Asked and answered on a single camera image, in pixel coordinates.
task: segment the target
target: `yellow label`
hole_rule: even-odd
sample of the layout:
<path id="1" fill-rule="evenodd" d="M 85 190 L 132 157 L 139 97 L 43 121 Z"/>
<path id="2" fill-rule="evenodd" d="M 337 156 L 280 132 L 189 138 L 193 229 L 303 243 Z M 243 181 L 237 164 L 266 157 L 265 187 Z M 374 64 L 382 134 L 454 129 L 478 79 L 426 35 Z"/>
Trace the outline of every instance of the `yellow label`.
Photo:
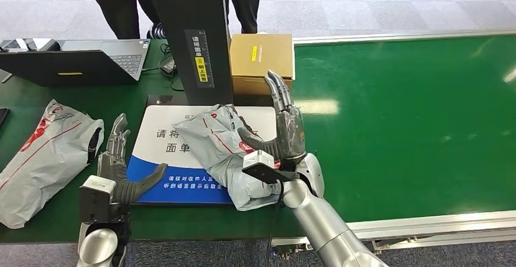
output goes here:
<path id="1" fill-rule="evenodd" d="M 204 65 L 204 57 L 195 57 L 195 65 L 197 66 L 197 74 L 199 74 L 199 81 L 207 82 L 208 75 L 206 74 L 206 66 Z"/>
<path id="2" fill-rule="evenodd" d="M 253 54 L 251 54 L 251 61 L 256 61 L 256 51 L 258 50 L 258 46 L 253 46 Z"/>
<path id="3" fill-rule="evenodd" d="M 58 75 L 82 75 L 82 72 L 58 72 Z"/>

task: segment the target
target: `laptop keyboard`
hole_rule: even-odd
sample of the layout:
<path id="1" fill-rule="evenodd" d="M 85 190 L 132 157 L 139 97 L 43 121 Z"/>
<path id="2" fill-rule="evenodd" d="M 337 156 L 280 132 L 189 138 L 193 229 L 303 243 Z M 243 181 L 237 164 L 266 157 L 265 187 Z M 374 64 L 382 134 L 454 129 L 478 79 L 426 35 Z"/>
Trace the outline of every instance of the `laptop keyboard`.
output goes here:
<path id="1" fill-rule="evenodd" d="M 110 56 L 116 64 L 123 68 L 127 73 L 133 75 L 138 73 L 142 55 L 120 55 Z"/>

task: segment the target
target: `red printed logo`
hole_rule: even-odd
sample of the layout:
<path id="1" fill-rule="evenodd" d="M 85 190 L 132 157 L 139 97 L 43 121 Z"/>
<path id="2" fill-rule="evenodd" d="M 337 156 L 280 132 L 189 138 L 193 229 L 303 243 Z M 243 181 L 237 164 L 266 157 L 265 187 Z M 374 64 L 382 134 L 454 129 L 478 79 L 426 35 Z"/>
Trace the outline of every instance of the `red printed logo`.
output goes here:
<path id="1" fill-rule="evenodd" d="M 43 136 L 43 134 L 45 134 L 45 129 L 47 129 L 47 127 L 50 126 L 50 123 L 55 119 L 55 114 L 62 110 L 63 107 L 57 106 L 53 110 L 51 110 L 51 113 L 48 116 L 43 117 L 41 119 L 41 122 L 36 127 L 34 133 L 29 137 L 27 141 L 25 141 L 25 144 L 21 147 L 20 151 L 26 151 L 27 149 L 29 149 L 32 142 Z"/>
<path id="2" fill-rule="evenodd" d="M 249 145 L 247 145 L 245 142 L 241 141 L 239 143 L 239 147 L 240 149 L 242 149 L 243 151 L 245 151 L 245 153 L 252 153 L 254 152 L 254 149 L 252 147 L 250 147 Z"/>

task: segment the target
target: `package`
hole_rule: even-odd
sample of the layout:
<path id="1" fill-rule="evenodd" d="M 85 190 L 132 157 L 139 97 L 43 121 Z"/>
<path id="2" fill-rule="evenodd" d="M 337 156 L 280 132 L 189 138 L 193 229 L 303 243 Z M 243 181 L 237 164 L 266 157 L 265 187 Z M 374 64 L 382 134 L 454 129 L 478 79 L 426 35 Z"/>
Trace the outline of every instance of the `package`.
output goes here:
<path id="1" fill-rule="evenodd" d="M 52 100 L 34 133 L 0 173 L 0 223 L 24 227 L 97 154 L 104 123 Z"/>
<path id="2" fill-rule="evenodd" d="M 244 126 L 231 105 L 215 105 L 202 114 L 174 124 L 199 163 L 219 184 L 228 188 L 233 204 L 241 211 L 273 204 L 280 192 L 278 185 L 264 184 L 242 172 L 243 157 L 254 151 L 237 132 Z"/>
<path id="3" fill-rule="evenodd" d="M 295 79 L 294 45 L 289 34 L 236 34 L 229 48 L 235 94 L 270 95 L 263 77 L 270 69 L 289 89 Z"/>

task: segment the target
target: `silver robotic arm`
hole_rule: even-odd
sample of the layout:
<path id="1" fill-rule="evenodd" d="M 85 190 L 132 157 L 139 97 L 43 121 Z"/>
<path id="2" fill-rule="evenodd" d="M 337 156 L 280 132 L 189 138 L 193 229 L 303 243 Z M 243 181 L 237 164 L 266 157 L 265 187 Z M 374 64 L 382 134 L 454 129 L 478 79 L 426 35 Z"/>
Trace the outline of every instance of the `silver robotic arm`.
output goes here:
<path id="1" fill-rule="evenodd" d="M 287 85 L 272 71 L 267 73 L 265 81 L 276 109 L 277 138 L 263 141 L 240 128 L 242 140 L 257 149 L 244 157 L 243 171 L 270 184 L 283 182 L 283 202 L 294 213 L 324 266 L 387 267 L 323 198 L 321 166 L 313 154 L 305 152 L 301 112 L 294 106 Z M 282 164 L 290 164 L 290 168 L 270 167 L 278 159 Z"/>

